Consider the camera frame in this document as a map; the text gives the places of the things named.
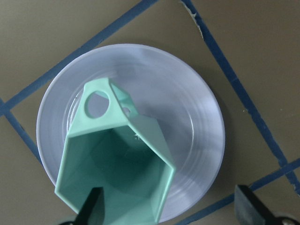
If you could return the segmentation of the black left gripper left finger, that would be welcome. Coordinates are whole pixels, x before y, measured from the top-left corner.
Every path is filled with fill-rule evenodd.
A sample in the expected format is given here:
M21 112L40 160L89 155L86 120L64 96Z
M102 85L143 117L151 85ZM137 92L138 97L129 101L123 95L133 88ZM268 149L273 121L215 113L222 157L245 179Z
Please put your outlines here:
M102 225L104 222L104 189L103 187L94 187L77 217L74 225Z

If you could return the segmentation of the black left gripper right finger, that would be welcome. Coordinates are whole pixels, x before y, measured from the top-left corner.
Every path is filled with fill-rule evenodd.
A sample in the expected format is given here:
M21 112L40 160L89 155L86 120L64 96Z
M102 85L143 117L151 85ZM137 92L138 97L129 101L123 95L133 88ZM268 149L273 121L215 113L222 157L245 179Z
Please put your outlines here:
M240 225L279 225L273 213L246 185L236 185L234 212Z

